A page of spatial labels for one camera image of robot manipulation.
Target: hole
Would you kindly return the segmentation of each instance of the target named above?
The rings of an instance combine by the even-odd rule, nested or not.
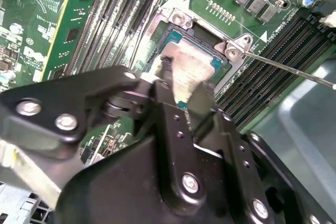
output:
[[[184,135],[183,135],[183,133],[182,133],[181,131],[179,131],[179,132],[177,133],[177,137],[178,137],[178,138],[183,138]]]
[[[246,168],[250,168],[250,164],[249,164],[247,161],[244,161],[244,166],[245,166]]]
[[[34,193],[31,193],[28,198],[29,199],[38,199],[38,195],[34,194]]]
[[[290,2],[288,1],[288,0],[286,0],[284,3],[283,3],[283,5],[282,5],[282,9],[284,9],[284,10],[286,10],[286,9],[288,9],[289,8],[289,6],[290,6]]]
[[[46,215],[47,211],[42,210],[40,208],[36,208],[35,212],[33,213],[33,216],[31,217],[34,220],[42,221],[44,216]]]

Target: black mounting arm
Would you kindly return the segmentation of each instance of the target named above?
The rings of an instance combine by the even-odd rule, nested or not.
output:
[[[70,179],[55,223],[332,223],[260,136],[240,136],[208,85],[188,102],[190,131],[169,58],[160,77],[118,66],[0,94],[0,137],[49,162],[76,157],[91,128],[134,119],[138,141]]]

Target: black dimm slot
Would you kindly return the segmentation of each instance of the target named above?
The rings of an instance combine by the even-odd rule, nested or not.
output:
[[[150,10],[152,3],[154,0],[144,0],[144,4],[140,6],[139,11],[137,12],[138,15],[135,16],[135,18],[131,21],[130,27],[128,28],[127,34],[128,39],[125,40],[125,43],[123,43],[119,48],[118,51],[115,53],[115,60],[113,61],[113,65],[120,64],[120,61],[124,54],[126,53],[126,50],[128,49],[132,39],[134,38],[135,33],[138,31],[139,27],[141,26],[141,23],[143,22],[143,19],[145,18],[146,14]]]
[[[310,34],[312,34],[312,30],[310,27],[305,27],[302,31],[300,31],[299,34],[296,33],[297,37],[293,40],[290,40],[287,42],[288,44],[285,47],[280,48],[276,54],[277,58],[274,60],[276,62],[286,64],[286,60],[290,57],[290,55],[295,52],[295,50],[298,48],[299,44],[302,43],[302,39],[307,38]],[[240,106],[244,104],[244,102],[253,95],[254,90],[258,89],[261,85],[264,84],[264,82],[272,75],[272,73],[277,70],[276,67],[270,66],[268,64],[264,64],[264,67],[266,68],[263,71],[259,71],[255,76],[253,76],[249,81],[247,82],[247,89],[248,93],[245,94],[245,97],[240,99],[234,99],[231,101],[231,103],[228,104],[230,109],[227,107],[225,108],[225,112],[230,114],[233,113],[233,110],[239,109]]]
[[[322,46],[317,45],[317,50],[312,50],[313,55],[309,57],[309,59],[302,58],[297,66],[301,65],[300,70],[306,70],[312,63],[314,63],[328,48],[330,47],[329,43],[324,43]],[[262,112],[266,106],[276,97],[278,97],[296,78],[294,74],[283,72],[283,77],[279,80],[278,83],[281,83],[280,86],[273,86],[271,90],[269,90],[269,98],[264,99],[259,103],[255,103],[254,106],[248,106],[244,108],[238,115],[234,116],[236,120],[236,125],[238,130],[242,130],[245,125],[247,125],[253,118],[255,118],[260,112]]]
[[[306,46],[305,41],[301,41],[300,45],[297,47],[295,51],[292,52],[292,57],[289,58],[289,62],[283,62],[284,65],[291,66],[294,68],[297,68],[299,70],[304,68],[304,65],[300,65],[299,62],[302,60],[302,56],[307,55],[311,50],[320,43],[321,39],[319,37],[316,37],[316,35],[312,35],[311,38],[308,38],[307,41],[309,41],[309,45]],[[269,89],[276,86],[279,83],[279,80],[286,74],[287,72],[278,69],[276,67],[272,66],[272,73],[269,73],[267,76],[267,79],[263,81],[263,84],[259,85],[259,87],[254,91],[254,96],[251,99],[246,99],[242,101],[243,106],[250,107],[251,104],[254,104],[255,102],[259,102],[257,100],[261,100],[263,97],[269,97]],[[233,109],[228,114],[232,115],[233,117],[238,116],[237,112],[240,112],[240,110]]]
[[[96,65],[96,69],[102,68],[106,62],[106,60],[108,59],[108,57],[110,56],[110,52],[114,46],[114,43],[116,42],[118,35],[121,31],[121,28],[123,27],[123,25],[125,24],[125,22],[128,20],[129,16],[128,15],[123,15],[123,14],[129,14],[131,13],[131,11],[135,8],[135,5],[137,3],[138,0],[129,0],[126,8],[124,10],[122,10],[120,12],[120,19],[117,20],[116,25],[118,26],[118,31],[116,32],[116,34],[114,35],[114,37],[110,38],[107,45],[105,46],[105,49],[98,61],[98,64]]]
[[[282,45],[284,45],[287,41],[290,40],[290,38],[293,37],[294,34],[292,33],[287,33],[286,31],[291,31],[294,30],[295,32],[300,29],[304,25],[304,21],[300,20],[297,22],[296,19],[291,20],[289,24],[284,28],[285,31],[283,31],[280,34],[280,37],[277,38],[276,43],[271,42],[270,45],[264,49],[261,52],[261,55],[265,58],[272,59],[273,56],[275,55],[275,52],[281,48]],[[221,108],[225,107],[228,104],[228,97],[232,97],[238,89],[241,88],[242,85],[247,85],[245,80],[249,80],[257,71],[261,70],[264,64],[260,61],[254,60],[250,66],[248,67],[247,70],[243,73],[241,77],[239,77],[236,82],[230,87],[230,89],[223,94],[221,99],[218,101],[218,104]]]
[[[301,28],[303,27],[304,22],[299,22],[299,23],[291,23],[289,25],[289,29],[294,29],[295,33],[283,33],[282,37],[277,40],[279,43],[276,43],[275,46],[270,46],[266,48],[262,55],[265,58],[272,59],[275,61],[278,61],[279,58],[277,57],[277,52],[283,48],[283,45],[291,41],[292,37],[301,31]],[[231,86],[231,88],[223,95],[223,98],[225,98],[224,101],[222,101],[220,104],[220,107],[224,110],[230,102],[235,100],[235,98],[245,89],[250,89],[251,85],[249,84],[251,80],[254,78],[254,76],[259,73],[263,72],[264,68],[267,67],[268,65],[254,60],[249,68],[244,72],[244,78],[240,77],[236,80],[236,82]]]
[[[107,2],[108,1],[104,2],[104,4],[101,5],[102,0],[94,0],[89,17],[87,18],[87,21],[78,40],[75,52],[73,53],[73,56],[71,57],[65,71],[65,76],[69,76],[74,73],[79,60],[81,60],[81,63],[86,60],[87,57],[85,56],[87,54],[87,51],[89,50],[89,47],[85,47],[85,45],[90,45],[94,39],[94,36],[89,37],[88,34],[92,32],[94,33],[94,31],[96,31],[97,29],[96,26],[94,27],[95,24],[93,23],[93,20],[97,17],[97,15],[101,15],[101,13],[105,12]]]
[[[85,72],[89,69],[89,66],[92,64],[92,62],[94,61],[94,56],[97,52],[99,52],[98,47],[99,44],[102,42],[102,36],[104,34],[104,30],[106,29],[107,23],[110,20],[118,2],[120,0],[110,0],[109,4],[108,4],[108,8],[106,10],[106,12],[104,13],[102,20],[99,24],[98,30],[94,36],[94,39],[92,40],[92,44],[89,47],[89,51],[86,55],[87,59],[86,62],[84,62],[84,64],[82,64],[79,72]]]

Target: green circuit board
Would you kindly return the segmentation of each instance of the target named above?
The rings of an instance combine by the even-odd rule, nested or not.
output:
[[[137,2],[132,1],[130,3],[137,8]],[[167,1],[157,0],[151,18],[155,17],[156,11],[160,10],[160,7]],[[253,4],[254,0],[246,1],[244,4],[239,1],[190,0],[189,11],[228,39],[234,40],[244,34],[251,35],[253,44],[250,51],[259,54],[277,37],[293,15],[303,8],[296,3],[296,0],[262,0],[263,7],[260,9],[257,9],[257,4]],[[113,45],[110,51],[104,52],[106,53],[105,61],[100,62],[99,57],[103,52],[93,52],[91,59],[85,58],[83,52],[88,47],[85,44],[86,38],[94,39],[91,32],[98,28],[96,23],[88,22],[88,20],[107,9],[109,4],[107,0],[0,0],[0,3],[0,67],[2,68],[0,71],[11,70],[15,74],[15,78],[9,83],[0,85],[0,91],[92,70],[97,68],[95,64],[98,63],[104,67],[116,62],[127,65],[140,31],[139,27],[133,26],[133,30],[126,27],[131,26],[136,18],[127,20],[119,30],[125,31],[124,33],[129,36],[125,37],[124,42],[115,41],[115,44],[119,43],[122,47],[118,48]],[[124,6],[127,9],[127,4],[130,3],[121,0],[115,9],[119,10]],[[275,11],[271,17],[263,16],[267,8]],[[115,13],[111,17],[112,24],[117,23],[113,21],[113,18],[123,16],[119,17],[118,13]],[[144,47],[139,49],[141,56],[136,59],[136,71],[146,70],[151,56],[156,53],[158,44],[169,25],[161,21],[151,31],[149,40]],[[109,27],[109,23],[107,23],[107,28],[110,29],[109,32],[116,33],[117,31]],[[98,40],[99,44],[105,46],[106,34],[101,38],[101,41]],[[313,71],[333,50],[327,51],[309,71]],[[81,71],[81,66],[86,62],[89,62],[88,67]],[[241,68],[248,68],[250,63],[251,60],[246,58]],[[230,68],[229,63],[218,66],[216,73],[211,77],[211,82],[219,83]],[[232,80],[237,79],[240,74],[241,72],[237,71],[232,76]],[[216,94],[216,98],[219,99],[225,91],[223,86]],[[106,127],[95,129],[87,135],[82,148],[92,148],[93,144],[102,140],[102,150],[99,150],[102,154],[104,148],[113,140],[116,142],[113,151],[117,151],[131,144],[131,126],[130,120],[120,119],[109,127],[105,135]]]

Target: bolt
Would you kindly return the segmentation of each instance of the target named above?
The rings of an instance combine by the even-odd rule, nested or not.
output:
[[[178,25],[178,26],[182,26],[185,22],[185,17],[180,14],[180,13],[176,13],[173,15],[173,23]]]
[[[268,211],[267,208],[261,203],[260,200],[254,199],[253,202],[254,210],[256,211],[257,215],[262,219],[268,218]]]
[[[128,78],[130,78],[130,79],[135,79],[136,78],[136,76],[134,75],[134,74],[132,74],[132,73],[129,73],[129,72],[124,72],[124,74],[128,77]]]
[[[77,127],[77,119],[70,114],[62,114],[55,120],[56,126],[63,131],[72,131]]]
[[[320,224],[319,220],[314,215],[311,215],[309,219],[312,224]]]
[[[41,109],[41,105],[33,101],[23,101],[16,106],[16,111],[26,116],[36,115]]]
[[[182,177],[182,184],[184,188],[191,194],[198,192],[198,182],[191,174],[184,174]]]
[[[251,137],[255,140],[255,141],[257,141],[257,142],[259,142],[260,141],[260,138],[259,138],[259,136],[257,136],[256,134],[254,134],[254,133],[251,133]]]

